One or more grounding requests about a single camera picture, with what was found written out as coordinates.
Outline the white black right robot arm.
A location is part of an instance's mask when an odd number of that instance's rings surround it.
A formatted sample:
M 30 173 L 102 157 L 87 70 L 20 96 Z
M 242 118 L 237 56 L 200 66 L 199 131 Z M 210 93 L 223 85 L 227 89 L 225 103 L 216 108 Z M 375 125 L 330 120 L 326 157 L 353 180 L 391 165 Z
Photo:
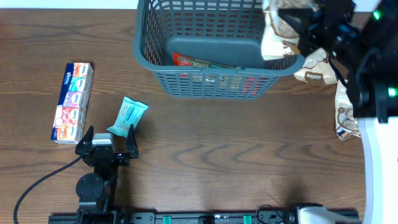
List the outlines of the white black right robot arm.
M 279 9 L 308 56 L 324 49 L 349 73 L 342 80 L 358 119 L 364 151 L 363 223 L 397 222 L 397 1 L 382 0 L 363 29 L 352 25 L 352 1 Z

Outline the white brown snack bag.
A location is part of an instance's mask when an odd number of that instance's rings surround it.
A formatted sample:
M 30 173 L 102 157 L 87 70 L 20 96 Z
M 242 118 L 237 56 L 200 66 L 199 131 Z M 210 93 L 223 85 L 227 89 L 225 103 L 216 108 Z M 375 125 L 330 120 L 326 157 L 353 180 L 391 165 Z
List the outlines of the white brown snack bag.
M 263 0 L 265 28 L 261 41 L 261 55 L 264 60 L 276 60 L 299 55 L 299 35 L 279 15 L 279 9 L 308 8 L 310 0 Z

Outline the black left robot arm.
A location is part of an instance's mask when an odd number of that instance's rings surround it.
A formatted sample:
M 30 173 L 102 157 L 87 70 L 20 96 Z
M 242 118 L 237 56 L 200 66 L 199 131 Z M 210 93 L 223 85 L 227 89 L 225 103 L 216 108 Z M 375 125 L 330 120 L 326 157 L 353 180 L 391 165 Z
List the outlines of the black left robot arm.
M 128 166 L 131 159 L 138 158 L 139 151 L 134 137 L 134 126 L 130 125 L 126 152 L 114 152 L 111 133 L 94 133 L 89 127 L 76 145 L 75 153 L 85 164 L 93 168 L 92 173 L 82 176 L 76 184 L 79 197 L 78 223 L 129 223 L 130 215 L 114 204 L 118 184 L 118 169 Z

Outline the beige snack bag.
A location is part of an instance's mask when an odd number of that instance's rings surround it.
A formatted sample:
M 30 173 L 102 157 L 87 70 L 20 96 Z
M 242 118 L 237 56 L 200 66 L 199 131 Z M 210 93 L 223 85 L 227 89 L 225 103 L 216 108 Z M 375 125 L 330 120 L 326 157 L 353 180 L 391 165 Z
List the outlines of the beige snack bag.
M 335 94 L 335 131 L 341 140 L 350 136 L 361 137 L 358 119 L 353 114 L 353 105 L 346 94 L 346 87 L 340 81 L 337 83 Z

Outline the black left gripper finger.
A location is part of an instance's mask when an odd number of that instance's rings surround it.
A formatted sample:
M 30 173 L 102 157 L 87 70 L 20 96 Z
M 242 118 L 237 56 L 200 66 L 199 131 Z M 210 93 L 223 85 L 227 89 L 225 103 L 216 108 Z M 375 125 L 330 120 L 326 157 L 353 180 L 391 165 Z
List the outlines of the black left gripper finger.
M 134 137 L 134 125 L 131 124 L 126 138 L 126 149 L 129 155 L 137 155 L 137 144 Z
M 86 132 L 86 134 L 82 137 L 79 142 L 79 148 L 85 148 L 91 145 L 94 136 L 94 127 L 90 126 Z

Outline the red spaghetti package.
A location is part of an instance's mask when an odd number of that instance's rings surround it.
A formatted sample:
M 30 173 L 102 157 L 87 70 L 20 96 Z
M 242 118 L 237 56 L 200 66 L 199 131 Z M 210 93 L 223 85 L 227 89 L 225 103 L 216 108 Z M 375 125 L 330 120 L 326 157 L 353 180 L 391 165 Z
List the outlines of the red spaghetti package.
M 214 68 L 214 69 L 229 69 L 232 71 L 239 70 L 238 67 L 232 67 L 221 63 L 209 62 L 202 59 L 197 59 L 173 53 L 173 61 L 176 66 L 192 66 L 194 68 Z M 204 88 L 204 97 L 254 97 L 259 94 L 261 88 L 266 84 L 268 78 L 255 77 L 254 75 L 226 75 L 226 74 L 209 74 L 194 73 L 189 75 L 181 73 L 178 75 L 180 83 L 182 84 L 183 95 L 187 96 L 188 83 L 192 82 L 193 95 L 200 95 L 200 87 Z

